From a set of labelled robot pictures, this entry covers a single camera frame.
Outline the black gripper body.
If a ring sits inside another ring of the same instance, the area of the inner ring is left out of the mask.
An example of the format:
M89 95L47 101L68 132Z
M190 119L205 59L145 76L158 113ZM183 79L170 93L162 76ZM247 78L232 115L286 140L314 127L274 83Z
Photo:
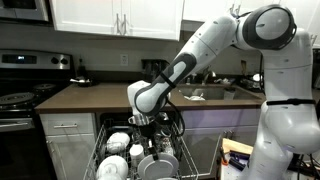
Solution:
M147 141L151 142L153 146L157 145L156 134L157 134L157 125L155 123L150 123L146 126L141 127L141 135Z

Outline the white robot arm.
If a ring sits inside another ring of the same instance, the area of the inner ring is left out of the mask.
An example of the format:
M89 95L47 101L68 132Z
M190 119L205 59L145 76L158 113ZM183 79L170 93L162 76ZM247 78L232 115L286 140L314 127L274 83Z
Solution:
M253 152L240 179L285 180L295 154L319 150L320 126L312 96L310 35L296 25L292 12L281 4L207 19L155 80L128 86L133 116L158 114L168 103L169 93L193 73L208 66L231 68L230 58L222 56L231 47L258 51L264 61L265 101Z

